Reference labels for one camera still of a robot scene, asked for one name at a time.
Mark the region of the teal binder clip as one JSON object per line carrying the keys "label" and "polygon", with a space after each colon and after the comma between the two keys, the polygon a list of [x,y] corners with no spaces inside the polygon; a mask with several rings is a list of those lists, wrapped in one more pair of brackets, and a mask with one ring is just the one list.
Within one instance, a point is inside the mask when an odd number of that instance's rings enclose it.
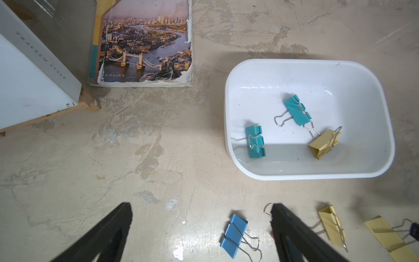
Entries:
{"label": "teal binder clip", "polygon": [[[320,132],[314,127],[311,115],[308,113],[306,107],[297,95],[293,95],[292,97],[285,100],[284,105],[286,107],[286,111],[281,115],[274,117],[274,122],[278,127],[283,127],[287,121],[294,120],[298,126],[303,127],[305,130],[309,131],[312,137],[314,137],[312,131],[306,127],[306,124],[308,123],[312,126],[312,130],[317,135],[320,135]],[[282,123],[279,123],[277,119],[282,118],[287,113],[290,114],[290,117],[285,119]]]}
{"label": "teal binder clip", "polygon": [[261,126],[249,126],[245,128],[244,138],[231,138],[235,142],[246,141],[246,148],[250,158],[263,158],[266,156],[265,142]]}

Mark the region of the pink binder clip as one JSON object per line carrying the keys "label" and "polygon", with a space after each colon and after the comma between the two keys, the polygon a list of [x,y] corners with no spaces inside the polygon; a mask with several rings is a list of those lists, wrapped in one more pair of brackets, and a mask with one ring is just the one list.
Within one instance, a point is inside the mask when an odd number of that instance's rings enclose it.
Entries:
{"label": "pink binder clip", "polygon": [[264,207],[264,209],[263,209],[264,215],[272,218],[272,214],[271,214],[272,208],[273,208],[273,203],[266,204],[265,207]]}

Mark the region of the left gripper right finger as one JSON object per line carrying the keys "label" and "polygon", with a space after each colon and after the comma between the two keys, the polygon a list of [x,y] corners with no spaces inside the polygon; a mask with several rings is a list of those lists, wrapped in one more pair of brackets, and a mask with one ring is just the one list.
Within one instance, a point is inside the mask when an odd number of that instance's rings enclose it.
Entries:
{"label": "left gripper right finger", "polygon": [[281,203],[270,211],[271,227],[281,262],[346,262],[299,217]]}

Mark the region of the white plastic storage box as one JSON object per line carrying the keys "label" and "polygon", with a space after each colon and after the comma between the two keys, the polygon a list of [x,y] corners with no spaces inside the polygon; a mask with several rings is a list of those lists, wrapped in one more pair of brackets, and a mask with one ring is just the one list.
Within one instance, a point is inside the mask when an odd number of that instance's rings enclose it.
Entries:
{"label": "white plastic storage box", "polygon": [[383,87],[350,61],[252,59],[225,84],[225,143],[263,181],[374,178],[395,156]]}

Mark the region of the blue binder clip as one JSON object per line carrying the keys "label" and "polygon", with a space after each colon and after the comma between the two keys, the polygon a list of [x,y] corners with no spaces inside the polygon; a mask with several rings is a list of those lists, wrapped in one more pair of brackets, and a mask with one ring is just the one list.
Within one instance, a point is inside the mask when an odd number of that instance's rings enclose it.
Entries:
{"label": "blue binder clip", "polygon": [[220,247],[226,251],[231,259],[235,259],[239,251],[244,253],[252,262],[252,256],[241,247],[245,245],[254,253],[259,253],[259,262],[263,259],[259,237],[247,233],[248,221],[237,214],[233,214],[220,241]]}

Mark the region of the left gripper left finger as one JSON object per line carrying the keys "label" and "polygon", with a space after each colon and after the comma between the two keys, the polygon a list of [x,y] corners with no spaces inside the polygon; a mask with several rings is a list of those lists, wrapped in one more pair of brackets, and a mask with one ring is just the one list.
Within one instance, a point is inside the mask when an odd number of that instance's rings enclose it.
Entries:
{"label": "left gripper left finger", "polygon": [[121,203],[54,262],[119,262],[133,219],[130,203]]}

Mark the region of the yellow binder clip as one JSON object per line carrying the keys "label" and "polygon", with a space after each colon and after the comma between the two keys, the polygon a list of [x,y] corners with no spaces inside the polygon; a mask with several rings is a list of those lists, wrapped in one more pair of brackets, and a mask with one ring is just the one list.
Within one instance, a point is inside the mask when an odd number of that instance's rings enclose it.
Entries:
{"label": "yellow binder clip", "polygon": [[405,218],[401,225],[392,227],[378,216],[364,224],[395,262],[418,262],[419,256],[409,247],[412,243],[419,242],[409,235],[412,223],[412,220]]}
{"label": "yellow binder clip", "polygon": [[314,157],[318,160],[322,159],[326,154],[328,154],[334,147],[339,144],[339,138],[341,136],[342,126],[338,127],[335,130],[329,129],[313,142],[311,142],[308,147],[313,153]]}
{"label": "yellow binder clip", "polygon": [[335,208],[332,205],[326,205],[320,208],[318,211],[319,221],[309,227],[314,230],[319,226],[323,227],[323,230],[317,231],[317,235],[326,234],[330,242],[338,247],[345,249],[348,253],[348,247],[346,243],[347,235],[342,227],[342,223],[338,218]]}

